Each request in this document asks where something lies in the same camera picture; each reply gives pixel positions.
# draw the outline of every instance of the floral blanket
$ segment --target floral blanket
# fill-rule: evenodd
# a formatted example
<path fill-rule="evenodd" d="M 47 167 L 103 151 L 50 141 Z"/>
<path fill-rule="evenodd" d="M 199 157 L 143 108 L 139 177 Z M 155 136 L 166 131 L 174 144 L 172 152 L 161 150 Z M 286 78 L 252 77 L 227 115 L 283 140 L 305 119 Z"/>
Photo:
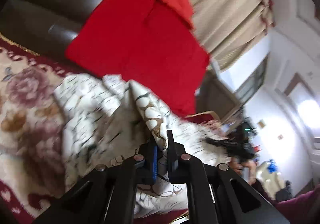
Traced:
<path fill-rule="evenodd" d="M 66 189 L 99 163 L 112 167 L 135 155 L 152 133 L 163 156 L 158 159 L 156 183 L 138 186 L 136 218 L 188 208 L 186 185 L 168 180 L 167 129 L 172 130 L 175 142 L 203 163 L 228 162 L 224 148 L 204 142 L 206 137 L 220 139 L 216 131 L 174 115 L 136 81 L 125 82 L 120 75 L 106 75 L 102 81 L 88 74 L 70 75 L 54 95 L 68 122 L 62 143 Z"/>
<path fill-rule="evenodd" d="M 0 34 L 0 196 L 20 223 L 65 192 L 65 121 L 52 92 L 71 71 Z"/>

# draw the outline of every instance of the beige curtain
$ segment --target beige curtain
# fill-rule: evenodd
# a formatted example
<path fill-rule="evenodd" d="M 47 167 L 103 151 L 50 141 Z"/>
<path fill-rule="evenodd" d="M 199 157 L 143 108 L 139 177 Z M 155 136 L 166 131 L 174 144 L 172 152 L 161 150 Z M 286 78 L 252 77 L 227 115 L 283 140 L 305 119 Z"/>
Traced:
<path fill-rule="evenodd" d="M 190 0 L 194 35 L 221 70 L 258 43 L 273 22 L 269 0 Z"/>

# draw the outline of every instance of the silver rivet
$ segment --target silver rivet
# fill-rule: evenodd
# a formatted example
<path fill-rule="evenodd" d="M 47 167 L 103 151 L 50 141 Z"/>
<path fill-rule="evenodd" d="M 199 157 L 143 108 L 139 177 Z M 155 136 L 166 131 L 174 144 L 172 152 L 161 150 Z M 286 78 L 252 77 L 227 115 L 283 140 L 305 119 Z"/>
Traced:
<path fill-rule="evenodd" d="M 142 161 L 144 157 L 143 157 L 143 155 L 135 155 L 133 158 L 136 161 Z"/>
<path fill-rule="evenodd" d="M 106 169 L 106 166 L 104 164 L 102 164 L 102 163 L 99 163 L 99 164 L 96 165 L 95 169 L 97 171 L 104 171 Z"/>
<path fill-rule="evenodd" d="M 182 160 L 190 160 L 190 158 L 191 158 L 191 155 L 190 155 L 190 154 L 182 154 L 182 155 L 181 155 L 181 159 L 182 159 Z"/>
<path fill-rule="evenodd" d="M 219 169 L 222 171 L 227 171 L 229 169 L 229 166 L 226 163 L 220 163 Z"/>

